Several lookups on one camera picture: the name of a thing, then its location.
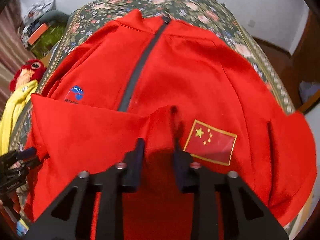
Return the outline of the red zip jacket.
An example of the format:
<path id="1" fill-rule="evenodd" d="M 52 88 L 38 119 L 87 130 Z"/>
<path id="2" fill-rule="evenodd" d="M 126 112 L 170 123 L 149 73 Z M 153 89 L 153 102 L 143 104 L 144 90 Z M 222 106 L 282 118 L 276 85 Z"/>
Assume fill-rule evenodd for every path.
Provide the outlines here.
<path id="1" fill-rule="evenodd" d="M 281 225 L 316 179 L 300 113 L 287 115 L 251 64 L 214 33 L 133 10 L 57 67 L 33 112 L 25 213 L 37 220 L 81 171 L 103 172 L 145 140 L 141 185 L 124 196 L 125 239 L 188 239 L 193 198 L 177 188 L 175 144 L 219 173 L 237 172 Z"/>

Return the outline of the crumpled grey clothes pile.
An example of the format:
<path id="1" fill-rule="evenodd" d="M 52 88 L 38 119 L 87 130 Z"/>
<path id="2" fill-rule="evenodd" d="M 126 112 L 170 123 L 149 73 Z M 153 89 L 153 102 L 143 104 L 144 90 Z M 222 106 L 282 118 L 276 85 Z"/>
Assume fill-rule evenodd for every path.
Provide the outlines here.
<path id="1" fill-rule="evenodd" d="M 41 0 L 31 5 L 23 15 L 23 21 L 26 25 L 31 24 L 45 13 L 55 9 L 55 0 Z"/>

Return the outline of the yellow garment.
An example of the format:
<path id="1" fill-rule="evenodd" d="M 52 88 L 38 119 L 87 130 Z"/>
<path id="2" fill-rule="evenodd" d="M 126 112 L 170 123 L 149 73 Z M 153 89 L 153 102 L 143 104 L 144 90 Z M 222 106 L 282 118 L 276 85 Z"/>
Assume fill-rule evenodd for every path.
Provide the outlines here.
<path id="1" fill-rule="evenodd" d="M 15 127 L 18 117 L 30 100 L 31 94 L 35 93 L 38 87 L 36 80 L 30 81 L 18 87 L 7 100 L 1 118 L 1 155 L 8 152 L 10 136 Z"/>

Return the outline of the red plush toy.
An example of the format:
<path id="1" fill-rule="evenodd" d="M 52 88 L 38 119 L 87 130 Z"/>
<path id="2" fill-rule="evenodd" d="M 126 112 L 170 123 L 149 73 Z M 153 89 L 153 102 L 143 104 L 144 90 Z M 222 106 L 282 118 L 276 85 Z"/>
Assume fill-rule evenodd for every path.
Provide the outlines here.
<path id="1" fill-rule="evenodd" d="M 36 80 L 38 83 L 41 81 L 47 68 L 43 62 L 38 59 L 27 61 L 14 75 L 10 81 L 9 89 L 14 92 L 17 88 Z"/>

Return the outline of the striped curtain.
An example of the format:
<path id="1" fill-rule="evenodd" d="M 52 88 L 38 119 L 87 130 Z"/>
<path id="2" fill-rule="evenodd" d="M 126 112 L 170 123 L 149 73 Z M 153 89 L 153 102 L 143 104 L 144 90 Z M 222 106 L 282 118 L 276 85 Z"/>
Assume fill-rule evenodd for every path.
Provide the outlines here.
<path id="1" fill-rule="evenodd" d="M 1 112 L 11 95 L 10 81 L 21 66 L 34 58 L 21 41 L 23 28 L 20 0 L 9 0 L 1 12 Z"/>

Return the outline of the orange box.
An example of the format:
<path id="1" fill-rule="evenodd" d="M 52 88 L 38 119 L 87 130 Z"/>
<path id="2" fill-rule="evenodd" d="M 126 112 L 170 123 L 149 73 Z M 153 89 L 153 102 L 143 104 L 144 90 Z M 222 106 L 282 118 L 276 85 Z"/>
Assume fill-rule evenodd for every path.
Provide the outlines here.
<path id="1" fill-rule="evenodd" d="M 28 38 L 27 43 L 31 46 L 33 45 L 39 37 L 46 32 L 46 30 L 50 27 L 49 24 L 43 23 L 41 24 Z"/>

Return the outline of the wooden wardrobe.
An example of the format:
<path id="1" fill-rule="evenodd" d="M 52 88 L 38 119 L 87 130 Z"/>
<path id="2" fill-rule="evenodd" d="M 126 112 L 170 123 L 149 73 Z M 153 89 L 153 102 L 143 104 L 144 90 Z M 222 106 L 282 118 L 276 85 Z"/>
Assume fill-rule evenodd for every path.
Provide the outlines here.
<path id="1" fill-rule="evenodd" d="M 291 62 L 293 79 L 290 97 L 294 107 L 299 109 L 305 104 L 300 91 L 302 82 L 319 83 L 319 19 L 311 11 Z"/>

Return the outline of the dark grey cushion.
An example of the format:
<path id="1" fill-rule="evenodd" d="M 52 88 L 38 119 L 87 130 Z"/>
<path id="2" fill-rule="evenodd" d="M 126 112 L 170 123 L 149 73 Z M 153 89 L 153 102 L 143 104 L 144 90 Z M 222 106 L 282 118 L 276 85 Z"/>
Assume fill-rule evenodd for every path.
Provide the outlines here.
<path id="1" fill-rule="evenodd" d="M 52 22 L 67 23 L 69 18 L 70 18 L 69 14 L 61 12 L 59 10 L 51 10 L 43 14 L 40 17 L 39 22 L 41 24 L 52 23 Z"/>

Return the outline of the floral bed cover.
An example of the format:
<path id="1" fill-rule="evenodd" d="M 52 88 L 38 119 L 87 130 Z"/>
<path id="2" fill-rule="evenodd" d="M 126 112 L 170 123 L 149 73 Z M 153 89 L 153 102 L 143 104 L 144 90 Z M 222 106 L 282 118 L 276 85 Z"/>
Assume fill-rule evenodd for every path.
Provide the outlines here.
<path id="1" fill-rule="evenodd" d="M 74 15 L 69 39 L 61 46 L 63 57 L 57 64 L 50 66 L 40 94 L 53 72 L 75 48 L 108 22 L 124 17 L 133 10 L 140 11 L 144 18 L 166 17 L 214 33 L 231 50 L 251 64 L 284 113 L 288 115 L 292 112 L 291 102 L 278 76 L 265 74 L 266 70 L 272 69 L 266 56 L 262 51 L 254 53 L 247 46 L 244 29 L 239 27 L 228 9 L 216 0 L 97 0 L 86 5 Z"/>

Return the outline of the wall socket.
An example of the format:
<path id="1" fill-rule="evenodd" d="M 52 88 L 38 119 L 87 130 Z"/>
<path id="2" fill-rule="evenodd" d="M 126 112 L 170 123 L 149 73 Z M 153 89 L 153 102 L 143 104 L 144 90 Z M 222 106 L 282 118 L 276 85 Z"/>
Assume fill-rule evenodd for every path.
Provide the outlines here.
<path id="1" fill-rule="evenodd" d="M 249 20 L 249 22 L 248 22 L 248 26 L 249 27 L 251 27 L 251 28 L 254 28 L 255 27 L 255 24 L 256 24 L 256 22 L 254 21 L 254 20 Z"/>

